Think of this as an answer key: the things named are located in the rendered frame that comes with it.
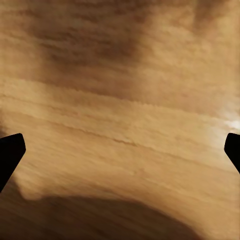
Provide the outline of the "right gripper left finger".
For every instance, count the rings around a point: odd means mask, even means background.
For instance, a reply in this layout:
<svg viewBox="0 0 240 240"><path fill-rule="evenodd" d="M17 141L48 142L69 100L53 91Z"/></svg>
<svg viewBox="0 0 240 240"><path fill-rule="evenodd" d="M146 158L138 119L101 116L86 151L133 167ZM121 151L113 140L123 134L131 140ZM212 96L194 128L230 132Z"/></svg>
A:
<svg viewBox="0 0 240 240"><path fill-rule="evenodd" d="M0 193L26 152L21 133L0 138Z"/></svg>

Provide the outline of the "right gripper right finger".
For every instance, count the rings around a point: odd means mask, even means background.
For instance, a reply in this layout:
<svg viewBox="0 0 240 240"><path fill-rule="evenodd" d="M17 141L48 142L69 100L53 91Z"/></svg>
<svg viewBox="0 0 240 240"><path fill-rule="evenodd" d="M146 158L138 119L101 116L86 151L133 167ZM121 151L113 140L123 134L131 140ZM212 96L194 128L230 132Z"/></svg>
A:
<svg viewBox="0 0 240 240"><path fill-rule="evenodd" d="M240 135L228 133L224 145L224 151L240 173Z"/></svg>

